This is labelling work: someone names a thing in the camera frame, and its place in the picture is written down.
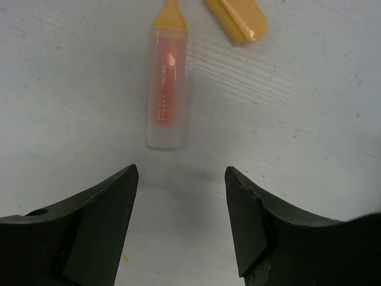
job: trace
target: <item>screw hole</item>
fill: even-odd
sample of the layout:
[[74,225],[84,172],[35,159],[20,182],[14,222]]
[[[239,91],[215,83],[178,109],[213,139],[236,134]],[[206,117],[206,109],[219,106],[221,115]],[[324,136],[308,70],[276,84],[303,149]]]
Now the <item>screw hole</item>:
[[41,216],[47,214],[49,211],[45,209],[34,210],[31,213],[28,213],[26,216]]

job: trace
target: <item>highlighter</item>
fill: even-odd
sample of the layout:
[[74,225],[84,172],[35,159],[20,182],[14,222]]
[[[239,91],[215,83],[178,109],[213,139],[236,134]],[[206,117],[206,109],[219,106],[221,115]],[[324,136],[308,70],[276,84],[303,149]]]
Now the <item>highlighter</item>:
[[185,100],[188,31],[177,0],[166,0],[151,32],[146,140],[151,148],[177,148]]

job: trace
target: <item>white table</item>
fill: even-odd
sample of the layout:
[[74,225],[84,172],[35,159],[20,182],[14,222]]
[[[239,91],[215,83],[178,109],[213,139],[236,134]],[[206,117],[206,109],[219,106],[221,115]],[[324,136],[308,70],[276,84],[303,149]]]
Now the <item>white table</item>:
[[334,219],[381,210],[381,3],[258,0],[266,37],[232,46],[202,0],[188,21],[188,140],[145,146],[152,0],[0,1],[0,216],[130,163],[138,195],[116,285],[243,285],[224,171]]

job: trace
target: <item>highlighter cap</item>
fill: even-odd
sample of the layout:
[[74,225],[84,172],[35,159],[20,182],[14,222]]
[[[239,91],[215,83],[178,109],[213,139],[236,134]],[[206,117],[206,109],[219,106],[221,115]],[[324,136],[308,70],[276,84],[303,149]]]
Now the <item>highlighter cap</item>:
[[254,0],[206,0],[235,44],[256,42],[267,33],[267,20]]

